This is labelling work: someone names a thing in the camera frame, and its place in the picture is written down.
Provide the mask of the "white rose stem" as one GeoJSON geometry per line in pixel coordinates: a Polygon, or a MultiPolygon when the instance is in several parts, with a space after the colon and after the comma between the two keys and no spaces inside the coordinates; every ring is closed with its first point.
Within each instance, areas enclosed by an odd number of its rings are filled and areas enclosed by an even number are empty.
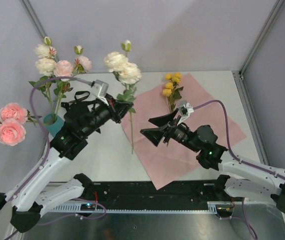
{"type": "Polygon", "coordinates": [[[135,63],[129,61],[128,53],[132,50],[131,41],[127,39],[120,46],[123,53],[118,51],[109,53],[104,57],[104,64],[124,87],[123,92],[119,93],[116,98],[122,102],[133,103],[136,100],[136,84],[142,79],[142,73],[135,63]]]}

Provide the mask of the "yellow rose stem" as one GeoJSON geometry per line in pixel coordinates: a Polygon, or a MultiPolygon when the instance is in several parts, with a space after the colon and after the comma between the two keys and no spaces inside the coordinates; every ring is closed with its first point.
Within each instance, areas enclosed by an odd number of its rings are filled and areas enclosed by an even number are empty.
{"type": "Polygon", "coordinates": [[[176,109],[176,102],[182,99],[181,91],[184,89],[180,86],[182,74],[180,72],[167,73],[165,80],[162,95],[166,98],[169,112],[172,113],[176,109]]]}

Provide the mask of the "black ribbon gold lettering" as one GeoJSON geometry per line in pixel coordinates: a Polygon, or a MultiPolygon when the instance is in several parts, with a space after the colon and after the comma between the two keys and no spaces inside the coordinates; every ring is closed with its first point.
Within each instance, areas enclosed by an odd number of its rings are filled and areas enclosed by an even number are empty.
{"type": "Polygon", "coordinates": [[[90,121],[94,114],[89,106],[96,106],[97,101],[88,101],[89,91],[77,91],[74,94],[74,100],[62,102],[60,106],[66,110],[63,116],[64,121],[76,132],[82,132],[84,136],[89,136],[93,132],[101,133],[100,128],[94,129],[90,126],[90,121]]]}

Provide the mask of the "pale pink rose stem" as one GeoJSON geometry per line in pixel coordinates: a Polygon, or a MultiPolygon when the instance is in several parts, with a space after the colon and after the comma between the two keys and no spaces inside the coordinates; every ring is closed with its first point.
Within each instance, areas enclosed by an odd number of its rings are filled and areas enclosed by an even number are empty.
{"type": "MultiPolygon", "coordinates": [[[[55,77],[74,77],[78,74],[84,74],[91,70],[92,62],[88,57],[83,55],[84,48],[81,45],[74,47],[74,52],[76,54],[74,62],[69,62],[67,60],[60,60],[57,62],[55,70],[53,72],[55,77]]],[[[62,78],[55,80],[56,88],[54,93],[56,94],[55,101],[57,102],[57,107],[55,113],[58,113],[59,107],[61,106],[61,101],[65,98],[65,93],[70,90],[69,78],[62,78]]]]}

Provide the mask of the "green flower stem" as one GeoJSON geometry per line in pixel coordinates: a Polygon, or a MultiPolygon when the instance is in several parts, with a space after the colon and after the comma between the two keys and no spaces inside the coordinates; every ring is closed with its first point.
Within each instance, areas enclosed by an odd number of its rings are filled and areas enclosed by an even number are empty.
{"type": "Polygon", "coordinates": [[[46,82],[54,76],[57,70],[58,63],[54,58],[57,51],[53,46],[53,41],[50,37],[45,36],[43,43],[39,43],[34,52],[38,57],[35,62],[37,71],[41,77],[37,81],[30,81],[32,91],[30,93],[30,108],[26,108],[19,103],[11,102],[0,108],[0,143],[6,146],[16,146],[23,142],[27,135],[25,128],[26,123],[32,123],[35,127],[40,125],[41,116],[35,112],[34,96],[39,91],[46,100],[52,104],[50,94],[51,82],[46,82]]]}

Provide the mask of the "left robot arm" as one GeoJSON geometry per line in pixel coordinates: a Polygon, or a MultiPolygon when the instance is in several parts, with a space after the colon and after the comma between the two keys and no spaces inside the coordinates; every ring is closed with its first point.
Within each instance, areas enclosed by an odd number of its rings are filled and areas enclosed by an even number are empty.
{"type": "Polygon", "coordinates": [[[94,183],[83,173],[76,174],[56,190],[45,193],[42,190],[86,147],[92,133],[99,133],[101,126],[109,120],[121,123],[134,105],[109,94],[105,99],[106,102],[99,98],[91,101],[75,98],[62,102],[61,107],[66,110],[64,124],[50,141],[42,158],[16,188],[7,193],[0,192],[0,209],[10,203],[10,223],[17,232],[29,231],[50,209],[66,201],[92,197],[94,183]]]}

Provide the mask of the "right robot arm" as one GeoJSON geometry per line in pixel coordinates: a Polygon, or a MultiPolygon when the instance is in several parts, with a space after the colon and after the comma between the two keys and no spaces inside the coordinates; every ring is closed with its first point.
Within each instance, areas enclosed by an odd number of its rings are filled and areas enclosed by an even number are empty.
{"type": "Polygon", "coordinates": [[[228,197],[258,197],[275,203],[285,214],[285,169],[257,163],[231,153],[231,150],[217,143],[218,136],[210,125],[201,125],[195,131],[181,122],[176,112],[148,121],[154,128],[141,129],[140,133],[153,145],[174,140],[197,153],[197,161],[205,169],[214,169],[240,176],[235,179],[220,175],[213,188],[213,195],[219,201],[228,197]]]}

